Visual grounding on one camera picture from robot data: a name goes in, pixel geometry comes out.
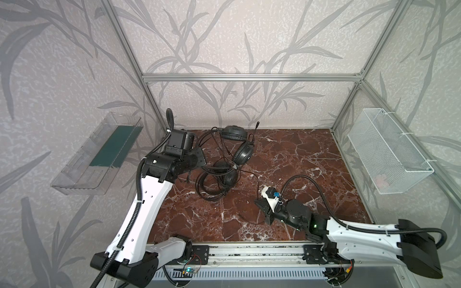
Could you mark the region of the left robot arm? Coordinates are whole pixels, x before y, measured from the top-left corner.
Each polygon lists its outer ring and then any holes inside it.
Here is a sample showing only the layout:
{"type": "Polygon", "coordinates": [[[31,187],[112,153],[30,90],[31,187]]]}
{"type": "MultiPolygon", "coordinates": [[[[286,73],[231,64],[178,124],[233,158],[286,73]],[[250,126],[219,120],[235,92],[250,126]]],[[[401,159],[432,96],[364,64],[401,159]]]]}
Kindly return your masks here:
{"type": "Polygon", "coordinates": [[[160,207],[177,178],[206,164],[202,149],[193,147],[194,133],[174,127],[171,109],[167,109],[166,118],[166,137],[138,165],[136,196],[120,230],[108,248],[91,260],[91,267],[99,272],[93,288],[114,287],[116,281],[121,281],[122,287],[144,288],[169,262],[192,258],[192,242],[185,236],[172,236],[147,247],[160,207]]]}

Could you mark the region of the black headphones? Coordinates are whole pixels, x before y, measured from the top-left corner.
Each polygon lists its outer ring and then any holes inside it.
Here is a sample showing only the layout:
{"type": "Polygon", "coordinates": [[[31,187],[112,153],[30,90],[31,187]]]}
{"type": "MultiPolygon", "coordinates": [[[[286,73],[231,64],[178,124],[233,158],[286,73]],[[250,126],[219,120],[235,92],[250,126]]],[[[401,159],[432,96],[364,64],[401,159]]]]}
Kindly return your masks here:
{"type": "Polygon", "coordinates": [[[213,166],[204,166],[195,181],[195,192],[203,200],[218,202],[224,198],[238,181],[238,169],[224,160],[213,166]]]}
{"type": "Polygon", "coordinates": [[[255,150],[255,133],[249,133],[239,126],[213,127],[200,136],[196,146],[201,148],[209,140],[213,140],[221,152],[222,156],[219,160],[237,167],[239,180],[243,166],[251,159],[255,150]]]}

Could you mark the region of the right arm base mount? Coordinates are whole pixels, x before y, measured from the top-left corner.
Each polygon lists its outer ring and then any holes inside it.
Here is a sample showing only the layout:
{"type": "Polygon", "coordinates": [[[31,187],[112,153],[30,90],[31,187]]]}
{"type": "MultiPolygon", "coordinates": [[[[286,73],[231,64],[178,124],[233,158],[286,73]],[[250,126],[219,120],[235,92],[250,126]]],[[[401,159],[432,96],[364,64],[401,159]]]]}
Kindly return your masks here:
{"type": "Polygon", "coordinates": [[[351,261],[339,255],[336,243],[306,244],[303,246],[303,260],[306,264],[350,264],[351,261]]]}

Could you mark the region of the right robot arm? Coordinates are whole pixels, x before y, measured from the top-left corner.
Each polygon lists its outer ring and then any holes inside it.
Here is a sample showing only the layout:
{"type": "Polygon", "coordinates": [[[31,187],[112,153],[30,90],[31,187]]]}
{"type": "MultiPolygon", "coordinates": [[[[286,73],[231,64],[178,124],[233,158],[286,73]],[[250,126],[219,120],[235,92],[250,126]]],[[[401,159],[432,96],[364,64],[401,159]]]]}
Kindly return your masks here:
{"type": "Polygon", "coordinates": [[[307,264],[337,265],[324,273],[332,285],[347,281],[360,261],[404,265],[416,275],[443,278],[438,249],[447,241],[444,230],[420,228],[404,219],[386,225],[346,222],[333,214],[322,191],[319,195],[327,216],[314,213],[297,199],[283,200],[283,192],[274,187],[263,188],[254,203],[267,225],[277,220],[304,234],[309,241],[303,247],[307,264]]]}

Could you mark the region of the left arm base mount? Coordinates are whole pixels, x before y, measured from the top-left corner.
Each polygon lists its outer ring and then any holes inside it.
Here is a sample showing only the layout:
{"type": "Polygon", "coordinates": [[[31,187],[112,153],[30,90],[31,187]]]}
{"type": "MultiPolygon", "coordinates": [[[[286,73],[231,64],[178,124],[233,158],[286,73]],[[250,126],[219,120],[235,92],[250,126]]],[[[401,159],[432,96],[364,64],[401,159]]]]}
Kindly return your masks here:
{"type": "Polygon", "coordinates": [[[186,247],[183,255],[177,260],[181,265],[207,265],[210,256],[209,246],[192,245],[186,247]]]}

